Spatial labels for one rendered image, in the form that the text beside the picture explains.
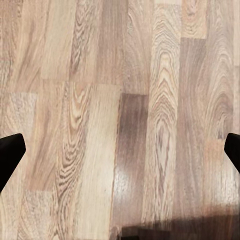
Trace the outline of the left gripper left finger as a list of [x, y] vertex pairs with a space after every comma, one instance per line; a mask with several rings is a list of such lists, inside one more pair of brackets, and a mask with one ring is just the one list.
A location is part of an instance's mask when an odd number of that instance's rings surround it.
[[0, 138], [0, 193], [26, 152], [21, 133]]

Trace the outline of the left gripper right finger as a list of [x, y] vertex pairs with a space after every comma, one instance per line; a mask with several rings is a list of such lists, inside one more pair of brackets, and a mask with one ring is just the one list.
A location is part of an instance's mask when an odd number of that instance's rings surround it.
[[224, 151], [240, 173], [240, 134], [229, 133], [227, 135]]

